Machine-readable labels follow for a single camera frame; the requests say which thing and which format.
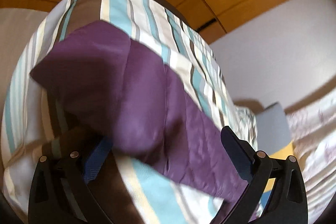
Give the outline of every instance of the bed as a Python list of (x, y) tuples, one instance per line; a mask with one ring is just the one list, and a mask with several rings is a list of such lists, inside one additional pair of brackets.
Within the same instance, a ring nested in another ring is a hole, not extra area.
[[(5, 167), (3, 193), (15, 213), (26, 222), (30, 184), (40, 156), (61, 157), (62, 138), (69, 130), (74, 136), (85, 129), (74, 128), (73, 119), (55, 99), (30, 77), (31, 69), (74, 30), (95, 20), (103, 20), (123, 30), (132, 39), (155, 52), (179, 75), (184, 90), (217, 128), (229, 125), (239, 138), (256, 149), (255, 117), (245, 108), (236, 108), (222, 81), (214, 54), (204, 40), (168, 9), (154, 0), (62, 0), (44, 19), (21, 55), (7, 93), (1, 128), (1, 156)], [(222, 199), (173, 183), (142, 165), (133, 166), (129, 157), (115, 155), (125, 192), (133, 200), (133, 211), (145, 223), (167, 221), (177, 215), (177, 223), (209, 223)], [(134, 185), (141, 174), (150, 174), (155, 184)], [(155, 191), (170, 193), (171, 208), (155, 207), (150, 197)]]

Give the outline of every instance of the purple fabric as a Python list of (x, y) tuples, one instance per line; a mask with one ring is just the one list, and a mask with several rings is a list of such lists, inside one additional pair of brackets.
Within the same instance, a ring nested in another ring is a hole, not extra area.
[(225, 214), (245, 189), (220, 131), (179, 76), (113, 25), (96, 21), (74, 31), (31, 76), (114, 147), (174, 182), (224, 198)]

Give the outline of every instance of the brown stripe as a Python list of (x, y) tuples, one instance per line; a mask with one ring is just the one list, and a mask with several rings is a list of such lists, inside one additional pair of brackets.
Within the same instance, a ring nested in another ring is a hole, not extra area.
[(59, 147), (62, 156), (72, 151), (82, 151), (85, 147), (95, 143), (97, 134), (89, 127), (80, 125), (59, 137)]
[(198, 61), (197, 57), (196, 57), (196, 54), (195, 54), (195, 47), (194, 47), (194, 43), (191, 39), (189, 39), (189, 45), (190, 45), (190, 49), (191, 49), (191, 52), (193, 53), (193, 56), (195, 57), (196, 61), (197, 61), (197, 64), (199, 66), (199, 68), (202, 70), (203, 74), (204, 74), (204, 78), (207, 80), (207, 76), (205, 74), (205, 71), (203, 70), (200, 62)]
[(216, 104), (216, 95), (214, 90), (212, 90), (212, 102)]
[(222, 127), (224, 127), (225, 126), (225, 124), (224, 124), (224, 117), (223, 117), (223, 113), (221, 111), (219, 111), (219, 117), (220, 117), (220, 122), (222, 124)]
[(82, 151), (89, 145), (97, 134), (88, 126), (80, 125), (45, 143), (42, 146), (42, 154), (54, 158), (51, 143), (59, 140), (60, 153), (62, 156), (69, 155), (72, 151)]
[(47, 93), (48, 99), (48, 108), (49, 108), (49, 116), (50, 116), (50, 123), (54, 138), (57, 138), (62, 134), (61, 127), (59, 126), (57, 110), (56, 110), (56, 101), (55, 98)]
[(181, 26), (182, 31), (184, 31), (182, 19), (180, 19), (180, 26)]
[(64, 117), (67, 122), (69, 130), (79, 126), (79, 120), (77, 117), (69, 112), (64, 111)]
[(68, 22), (66, 37), (74, 30), (100, 20), (101, 0), (77, 0)]
[(45, 155), (49, 158), (53, 158), (53, 151), (51, 149), (51, 142), (45, 143), (42, 145), (42, 155)]
[[(75, 2), (75, 0), (71, 0), (69, 7), (71, 7), (71, 5), (73, 5), (74, 2)], [(68, 13), (69, 13), (69, 9), (65, 12), (65, 14), (64, 14), (64, 16), (63, 16), (63, 18), (62, 18), (62, 20), (61, 20), (61, 22), (59, 24), (54, 45), (59, 42), (59, 39), (60, 39), (61, 33), (62, 33), (62, 29), (63, 29), (64, 23), (65, 23), (65, 18), (67, 17)]]
[(224, 85), (225, 85), (224, 76), (222, 75), (221, 78), (222, 78), (222, 81), (223, 81), (223, 83), (224, 83)]
[(95, 180), (88, 187), (106, 215), (115, 224), (144, 224), (122, 181), (110, 152)]

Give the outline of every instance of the white wall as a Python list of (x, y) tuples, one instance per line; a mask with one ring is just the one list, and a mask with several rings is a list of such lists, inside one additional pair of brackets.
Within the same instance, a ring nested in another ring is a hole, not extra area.
[(288, 108), (336, 76), (336, 0), (290, 0), (210, 46), (234, 101)]

